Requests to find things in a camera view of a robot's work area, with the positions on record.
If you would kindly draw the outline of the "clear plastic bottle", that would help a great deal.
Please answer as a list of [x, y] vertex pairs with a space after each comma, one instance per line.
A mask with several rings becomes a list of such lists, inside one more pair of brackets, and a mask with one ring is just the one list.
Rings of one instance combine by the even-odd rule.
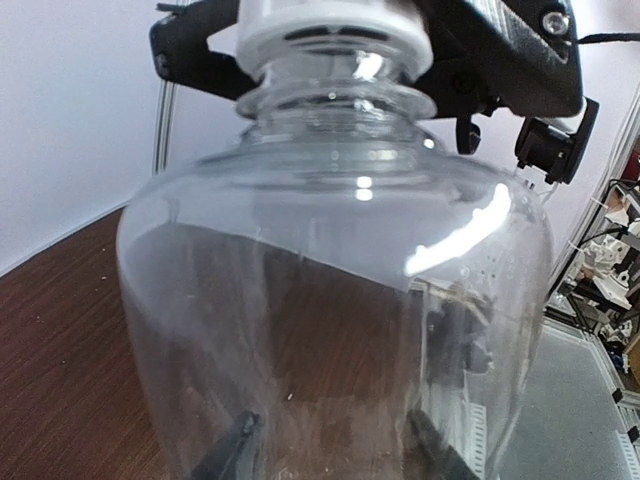
[[549, 225], [509, 173], [425, 146], [400, 57], [337, 40], [277, 57], [239, 143], [125, 209], [122, 297], [172, 478], [251, 411], [258, 479], [408, 479], [412, 409], [499, 477]]

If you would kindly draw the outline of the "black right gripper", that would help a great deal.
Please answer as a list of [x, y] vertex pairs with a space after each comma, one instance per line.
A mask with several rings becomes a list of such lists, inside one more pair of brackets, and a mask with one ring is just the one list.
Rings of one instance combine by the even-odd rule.
[[456, 121], [457, 152], [476, 152], [476, 114], [570, 117], [583, 104], [569, 1], [417, 1], [434, 64], [415, 85], [432, 93], [438, 118]]

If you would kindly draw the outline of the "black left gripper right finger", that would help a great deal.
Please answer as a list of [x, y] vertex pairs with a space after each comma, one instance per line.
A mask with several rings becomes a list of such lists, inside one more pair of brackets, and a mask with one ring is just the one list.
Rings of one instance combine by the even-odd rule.
[[421, 410], [407, 414], [408, 479], [478, 479]]

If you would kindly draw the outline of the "white bottle cap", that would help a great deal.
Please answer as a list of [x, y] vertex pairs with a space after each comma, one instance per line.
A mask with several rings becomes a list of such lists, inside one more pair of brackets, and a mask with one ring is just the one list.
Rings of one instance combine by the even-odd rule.
[[354, 38], [401, 55], [412, 80], [433, 64], [422, 16], [411, 1], [242, 1], [236, 60], [256, 78], [264, 65], [307, 39]]

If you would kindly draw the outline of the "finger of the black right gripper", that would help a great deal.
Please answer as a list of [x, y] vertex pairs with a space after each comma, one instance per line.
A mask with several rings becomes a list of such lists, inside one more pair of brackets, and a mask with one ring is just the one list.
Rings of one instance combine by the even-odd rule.
[[156, 10], [164, 17], [151, 27], [149, 41], [161, 79], [224, 99], [238, 99], [253, 89], [253, 79], [234, 56], [208, 45], [209, 37], [237, 22], [237, 0], [159, 2]]

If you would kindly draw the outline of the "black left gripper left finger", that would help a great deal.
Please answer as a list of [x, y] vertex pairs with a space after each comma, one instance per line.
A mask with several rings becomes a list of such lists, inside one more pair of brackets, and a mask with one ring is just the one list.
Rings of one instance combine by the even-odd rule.
[[245, 411], [191, 470], [190, 479], [258, 479], [262, 417]]

